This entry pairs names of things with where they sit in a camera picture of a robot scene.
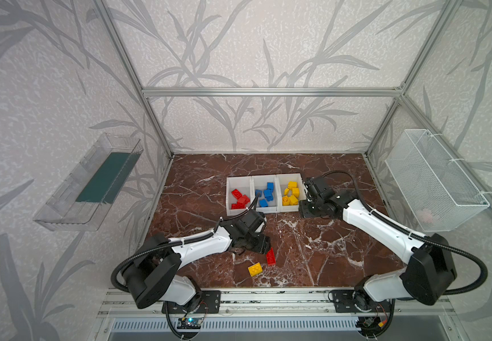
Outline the yellow long lego brick front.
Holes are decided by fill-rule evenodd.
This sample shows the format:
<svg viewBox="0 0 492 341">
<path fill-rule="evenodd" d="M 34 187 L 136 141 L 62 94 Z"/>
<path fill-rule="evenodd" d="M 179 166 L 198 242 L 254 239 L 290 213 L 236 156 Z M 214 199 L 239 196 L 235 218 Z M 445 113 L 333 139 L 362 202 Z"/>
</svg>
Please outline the yellow long lego brick front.
<svg viewBox="0 0 492 341">
<path fill-rule="evenodd" d="M 290 181 L 287 185 L 288 189 L 298 188 L 298 183 L 296 181 Z"/>
</svg>

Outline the long red lego brick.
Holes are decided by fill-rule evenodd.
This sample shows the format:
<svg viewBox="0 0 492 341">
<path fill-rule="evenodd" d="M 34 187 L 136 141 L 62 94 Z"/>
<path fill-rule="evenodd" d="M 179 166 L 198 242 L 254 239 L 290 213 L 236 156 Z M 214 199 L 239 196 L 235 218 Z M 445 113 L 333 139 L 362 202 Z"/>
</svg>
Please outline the long red lego brick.
<svg viewBox="0 0 492 341">
<path fill-rule="evenodd" d="M 268 266 L 274 266 L 276 264 L 276 257 L 273 248 L 271 248 L 266 254 L 266 262 Z"/>
</svg>

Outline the dark blue upturned lego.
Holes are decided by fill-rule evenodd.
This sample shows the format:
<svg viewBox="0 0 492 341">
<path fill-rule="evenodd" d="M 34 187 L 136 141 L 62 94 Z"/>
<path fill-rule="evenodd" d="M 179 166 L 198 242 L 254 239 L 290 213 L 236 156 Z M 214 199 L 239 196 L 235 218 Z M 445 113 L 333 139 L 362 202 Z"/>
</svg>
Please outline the dark blue upturned lego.
<svg viewBox="0 0 492 341">
<path fill-rule="evenodd" d="M 264 193 L 264 198 L 267 202 L 271 202 L 274 200 L 274 197 L 273 197 L 273 191 L 271 190 L 264 190 L 263 191 Z"/>
</svg>

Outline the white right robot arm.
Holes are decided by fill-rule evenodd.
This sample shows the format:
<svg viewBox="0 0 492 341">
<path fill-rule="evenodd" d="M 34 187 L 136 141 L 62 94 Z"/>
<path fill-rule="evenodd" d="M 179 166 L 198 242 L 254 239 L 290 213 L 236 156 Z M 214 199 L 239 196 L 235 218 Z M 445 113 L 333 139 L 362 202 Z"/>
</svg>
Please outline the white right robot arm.
<svg viewBox="0 0 492 341">
<path fill-rule="evenodd" d="M 412 300 L 434 305 L 441 296 L 466 294 L 481 287 L 488 277 L 479 257 L 452 247 L 440 234 L 416 232 L 369 206 L 359 189 L 336 192 L 327 182 L 330 174 L 304 181 L 306 199 L 299 203 L 302 218 L 339 219 L 369 234 L 397 255 L 404 268 L 364 278 L 353 291 L 352 299 L 361 311 L 386 300 Z M 457 279 L 453 256 L 475 263 L 480 274 L 466 286 L 452 289 Z"/>
</svg>

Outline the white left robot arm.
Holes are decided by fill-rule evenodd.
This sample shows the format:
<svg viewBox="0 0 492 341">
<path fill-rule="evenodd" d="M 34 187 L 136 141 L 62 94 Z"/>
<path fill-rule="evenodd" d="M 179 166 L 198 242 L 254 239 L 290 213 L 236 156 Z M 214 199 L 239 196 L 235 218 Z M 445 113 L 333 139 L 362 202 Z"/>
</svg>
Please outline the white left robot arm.
<svg viewBox="0 0 492 341">
<path fill-rule="evenodd" d="M 236 216 L 220 218 L 214 228 L 204 232 L 182 238 L 155 234 L 114 268 L 111 284 L 129 293 L 139 309 L 161 301 L 165 313 L 172 312 L 173 305 L 193 313 L 203 303 L 203 291 L 191 277 L 179 276 L 179 270 L 237 249 L 267 254 L 271 243 L 264 233 L 266 224 L 266 215 L 250 206 Z"/>
</svg>

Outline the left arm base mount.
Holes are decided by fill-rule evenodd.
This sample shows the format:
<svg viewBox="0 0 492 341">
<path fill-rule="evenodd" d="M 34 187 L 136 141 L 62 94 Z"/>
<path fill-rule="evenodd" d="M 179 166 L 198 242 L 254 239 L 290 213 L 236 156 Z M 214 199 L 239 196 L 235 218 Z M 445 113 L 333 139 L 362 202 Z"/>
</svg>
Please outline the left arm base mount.
<svg viewBox="0 0 492 341">
<path fill-rule="evenodd" d="M 219 290 L 201 289 L 191 277 L 179 277 L 172 281 L 162 297 L 162 312 L 217 314 L 220 311 L 221 296 L 222 292 Z"/>
</svg>

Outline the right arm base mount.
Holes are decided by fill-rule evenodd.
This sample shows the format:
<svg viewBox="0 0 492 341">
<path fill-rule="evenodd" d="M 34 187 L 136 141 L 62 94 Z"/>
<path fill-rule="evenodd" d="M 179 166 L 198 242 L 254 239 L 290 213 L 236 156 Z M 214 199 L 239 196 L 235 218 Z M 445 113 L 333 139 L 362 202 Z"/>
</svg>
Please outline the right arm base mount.
<svg viewBox="0 0 492 341">
<path fill-rule="evenodd" d="M 364 278 L 354 288 L 334 289 L 328 293 L 328 300 L 334 305 L 337 313 L 389 313 L 392 309 L 392 301 L 384 300 L 375 302 L 364 290 L 365 282 L 370 277 Z"/>
</svg>

